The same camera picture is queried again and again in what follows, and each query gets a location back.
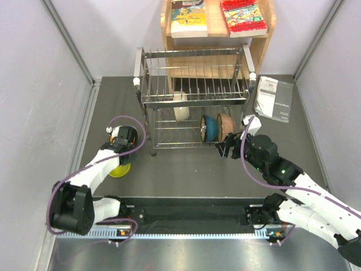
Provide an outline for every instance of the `paper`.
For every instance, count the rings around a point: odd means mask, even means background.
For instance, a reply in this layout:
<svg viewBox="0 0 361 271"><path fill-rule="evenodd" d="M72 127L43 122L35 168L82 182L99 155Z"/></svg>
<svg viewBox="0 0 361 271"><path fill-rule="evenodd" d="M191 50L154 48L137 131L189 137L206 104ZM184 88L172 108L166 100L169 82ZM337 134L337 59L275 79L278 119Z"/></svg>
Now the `paper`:
<svg viewBox="0 0 361 271"><path fill-rule="evenodd" d="M260 116L288 123L293 84L261 76L254 109Z"/></svg>

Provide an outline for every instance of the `yellow plate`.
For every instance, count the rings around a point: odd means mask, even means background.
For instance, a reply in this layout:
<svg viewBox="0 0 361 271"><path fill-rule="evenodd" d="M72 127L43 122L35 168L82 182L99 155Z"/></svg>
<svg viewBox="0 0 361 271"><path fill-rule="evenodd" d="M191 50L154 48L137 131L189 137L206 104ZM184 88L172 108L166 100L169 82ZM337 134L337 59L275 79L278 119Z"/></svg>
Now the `yellow plate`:
<svg viewBox="0 0 361 271"><path fill-rule="evenodd" d="M130 163L128 165L120 165L116 169L113 169L109 175L113 178L120 178L127 174L130 170Z"/></svg>

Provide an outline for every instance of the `bowl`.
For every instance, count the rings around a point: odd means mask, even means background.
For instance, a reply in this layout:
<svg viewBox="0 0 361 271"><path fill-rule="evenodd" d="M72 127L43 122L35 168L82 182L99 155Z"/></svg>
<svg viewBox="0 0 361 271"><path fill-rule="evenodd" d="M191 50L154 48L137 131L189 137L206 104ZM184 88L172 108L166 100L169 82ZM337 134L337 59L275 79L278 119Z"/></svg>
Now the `bowl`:
<svg viewBox="0 0 361 271"><path fill-rule="evenodd" d="M223 141L228 133L235 133L236 123L235 121L226 114L218 114L217 116L217 124L218 124L218 141Z"/></svg>
<svg viewBox="0 0 361 271"><path fill-rule="evenodd" d="M120 165L119 167L113 169L109 175L113 178L120 178L127 174L130 170L130 163L126 165Z"/></svg>
<svg viewBox="0 0 361 271"><path fill-rule="evenodd" d="M202 142L213 141L218 135L217 121L207 115L203 115L201 118L201 139Z"/></svg>
<svg viewBox="0 0 361 271"><path fill-rule="evenodd" d="M187 100L187 94L183 91L175 91L173 100ZM174 116L176 121L187 120L190 117L190 108L186 106L174 107Z"/></svg>

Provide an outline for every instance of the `book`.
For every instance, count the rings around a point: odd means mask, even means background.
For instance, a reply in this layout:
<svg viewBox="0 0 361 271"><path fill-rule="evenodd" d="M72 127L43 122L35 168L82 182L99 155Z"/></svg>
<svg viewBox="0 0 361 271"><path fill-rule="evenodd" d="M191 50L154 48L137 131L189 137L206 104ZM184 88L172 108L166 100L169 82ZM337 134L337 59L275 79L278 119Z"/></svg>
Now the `book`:
<svg viewBox="0 0 361 271"><path fill-rule="evenodd" d="M261 76L254 109L260 116L288 123L292 93L293 84Z"/></svg>
<svg viewBox="0 0 361 271"><path fill-rule="evenodd" d="M267 25L256 0L221 1L221 9L231 38L267 33Z"/></svg>
<svg viewBox="0 0 361 271"><path fill-rule="evenodd" d="M207 37L204 0L172 1L171 37Z"/></svg>

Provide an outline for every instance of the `cable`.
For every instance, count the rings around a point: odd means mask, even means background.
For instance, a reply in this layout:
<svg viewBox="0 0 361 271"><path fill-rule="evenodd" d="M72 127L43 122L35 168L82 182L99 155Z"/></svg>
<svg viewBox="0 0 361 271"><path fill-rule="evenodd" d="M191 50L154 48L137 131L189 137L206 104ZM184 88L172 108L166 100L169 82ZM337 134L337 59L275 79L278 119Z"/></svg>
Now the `cable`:
<svg viewBox="0 0 361 271"><path fill-rule="evenodd" d="M260 228L255 228L255 227L253 227L255 230L262 230L262 229L264 229L265 228L265 226L267 226L267 224L263 224L263 226L262 227L260 227Z"/></svg>
<svg viewBox="0 0 361 271"><path fill-rule="evenodd" d="M126 152L122 152L121 154L115 154L115 155L112 155L112 156L109 156L109 157L106 157L106 158L103 158L103 159L100 159L99 161L96 161L94 164L89 164L75 172L73 172L72 174L69 174L68 176L66 176L64 179L62 179L54 188L54 190L52 191L51 193L51 196L50 196L50 199L49 199L49 202L48 202L48 205L47 205L47 208L46 208L46 227L48 229L48 231L53 234L53 235L59 235L59 234L63 234L65 233L65 231L54 231L52 228L51 228L51 225L50 225L50 209L51 209L51 205L52 205L52 201L54 200L54 197L55 197L55 194L58 192L58 190L60 189L60 187L67 181L69 181L72 177L74 177L75 175L99 164L99 163L102 163L104 161L107 161L107 160L110 160L110 159L113 159L113 158L116 158L116 157L121 157L121 156L125 156L125 155L128 155L128 154L132 154L136 151L138 151L141 147L143 147L144 143L146 142L146 139L147 139L147 134L146 134L146 130L144 128L144 126L140 123L139 120L131 117L131 116L125 116L125 115L122 115L122 116L117 116L115 118L113 118L109 124L108 124L108 127L111 127L111 124L117 120L117 119L130 119L132 121L135 121L142 129L142 132L143 132L143 140L142 142L140 143L139 146L137 146L136 148L130 150L130 151L126 151Z"/></svg>
<svg viewBox="0 0 361 271"><path fill-rule="evenodd" d="M137 232L138 230L138 223L131 218L110 218L110 219L105 219L102 222L118 222L118 223L122 223L122 222L131 222L132 224L135 225L135 229L131 230L131 233L129 234L129 236L126 239L119 239L120 242L118 243L118 246L128 242L130 240L131 237L133 237L133 235ZM70 258L68 258L66 261L61 261L60 260L60 255L59 255L59 248L58 248L58 244L56 244L57 246L54 248L56 250L56 259L58 260L58 262L61 265L66 265L68 264L70 261L72 261L76 256L78 256L80 253L84 252L85 250L87 250L88 248L90 248L91 246L95 245L95 244L100 244L100 243L109 243L108 240L99 240L99 241L95 241L92 242L90 244L87 244L85 247L83 247L82 249L78 250L76 253L74 253L73 256L71 256Z"/></svg>
<svg viewBox="0 0 361 271"><path fill-rule="evenodd" d="M250 127L250 124L252 123L254 119L254 116L252 116L250 119L249 119L249 122L248 122L248 125L246 126L246 129L244 131L244 134L243 134L243 138L242 138L242 142L241 142L241 153L240 153L240 156L241 156L241 162L242 162L242 165L243 165L243 169L244 171L247 173L247 175L254 181L256 182L257 184L261 185L261 186L264 186L266 188L271 188L271 189L280 189L280 190L285 190L285 189L291 189L291 190L301 190L301 191L305 191L305 192L309 192L309 193L313 193L313 194L316 194L318 196L321 196L321 193L320 192L317 192L315 190L312 190L312 189L308 189L308 188L303 188L303 187L294 187L294 186L279 186L279 185L269 185L267 183L264 183L264 182L261 182L259 181L258 179L256 179L255 177L252 176L252 174L248 171L248 168L246 166L246 163L245 163L245 160L244 160L244 144L246 142L246 137L247 137L247 134L248 134L248 130L249 130L249 127ZM361 215L359 215L358 213L356 213L355 211L351 210L350 207L348 206L344 206L343 204L335 201L334 199L328 197L328 196L325 196L324 197L326 200L328 200L329 202L332 202L333 204L339 206L340 208L344 209L345 211L347 211L348 213L351 213L353 214L354 216L356 216L358 219L361 219Z"/></svg>
<svg viewBox="0 0 361 271"><path fill-rule="evenodd" d="M287 223L286 222L283 222L282 223L282 232L285 233L287 230Z"/></svg>
<svg viewBox="0 0 361 271"><path fill-rule="evenodd" d="M294 231L295 229L295 225L292 226L292 228L289 229L289 232L287 233L287 235L285 236L285 238L283 238L278 244L281 246L284 242L286 242L286 240L290 237L291 233Z"/></svg>

